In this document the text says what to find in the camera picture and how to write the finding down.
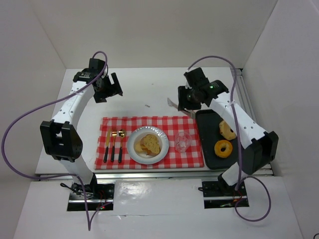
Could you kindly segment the round bread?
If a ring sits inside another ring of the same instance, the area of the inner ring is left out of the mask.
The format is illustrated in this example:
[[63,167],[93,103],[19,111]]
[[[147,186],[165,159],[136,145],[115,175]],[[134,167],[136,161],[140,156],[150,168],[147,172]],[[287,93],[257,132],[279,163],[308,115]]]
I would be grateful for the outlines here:
[[135,149],[136,153],[147,153],[148,152],[148,149],[140,141],[138,141],[135,144],[134,149]]

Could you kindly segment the toasted bread slice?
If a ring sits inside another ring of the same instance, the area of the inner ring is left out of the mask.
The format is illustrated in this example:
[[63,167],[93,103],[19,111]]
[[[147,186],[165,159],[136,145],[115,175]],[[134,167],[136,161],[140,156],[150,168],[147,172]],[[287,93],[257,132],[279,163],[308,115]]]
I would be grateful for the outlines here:
[[156,156],[160,153],[158,138],[153,134],[147,134],[140,141],[147,149],[147,155]]

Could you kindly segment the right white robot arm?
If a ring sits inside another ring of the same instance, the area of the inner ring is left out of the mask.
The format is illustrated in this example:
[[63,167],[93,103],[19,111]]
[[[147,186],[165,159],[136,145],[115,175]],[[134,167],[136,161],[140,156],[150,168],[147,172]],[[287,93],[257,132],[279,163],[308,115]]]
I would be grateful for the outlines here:
[[178,87],[178,110],[199,110],[205,104],[234,131],[237,162],[218,177],[222,189],[238,188],[241,180],[274,160],[279,137],[267,132],[234,101],[232,90],[221,81],[209,81],[201,68],[187,70],[185,86]]

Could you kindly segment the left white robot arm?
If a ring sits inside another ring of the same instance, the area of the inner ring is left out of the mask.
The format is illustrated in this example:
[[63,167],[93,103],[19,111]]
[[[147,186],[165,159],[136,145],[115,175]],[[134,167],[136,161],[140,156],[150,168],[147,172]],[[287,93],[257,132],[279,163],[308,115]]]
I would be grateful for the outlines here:
[[95,194],[97,179],[83,157],[83,142],[77,133],[78,121],[90,99],[104,103],[108,97],[122,95],[116,73],[108,75],[106,61],[90,58],[88,68],[73,78],[70,98],[59,112],[40,125],[46,154],[59,161],[72,174],[72,189],[77,193]]

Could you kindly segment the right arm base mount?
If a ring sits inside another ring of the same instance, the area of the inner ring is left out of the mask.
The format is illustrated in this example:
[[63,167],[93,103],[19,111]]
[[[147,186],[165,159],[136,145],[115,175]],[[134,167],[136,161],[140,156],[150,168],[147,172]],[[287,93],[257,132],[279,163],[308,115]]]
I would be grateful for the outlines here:
[[205,209],[249,207],[245,183],[241,183],[238,191],[235,185],[228,187],[218,180],[202,181],[201,186],[197,188],[203,194]]

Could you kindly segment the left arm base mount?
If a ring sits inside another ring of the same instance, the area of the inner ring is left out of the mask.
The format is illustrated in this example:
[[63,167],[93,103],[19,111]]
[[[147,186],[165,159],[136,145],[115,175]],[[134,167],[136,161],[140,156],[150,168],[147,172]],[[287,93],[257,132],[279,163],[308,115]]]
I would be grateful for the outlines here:
[[[69,187],[64,183],[60,183],[60,186],[70,190],[67,211],[85,211],[84,193],[80,186],[73,184]],[[95,211],[98,208],[101,211],[112,211],[114,207],[114,192],[114,183],[98,184],[94,193],[86,190],[88,211]]]

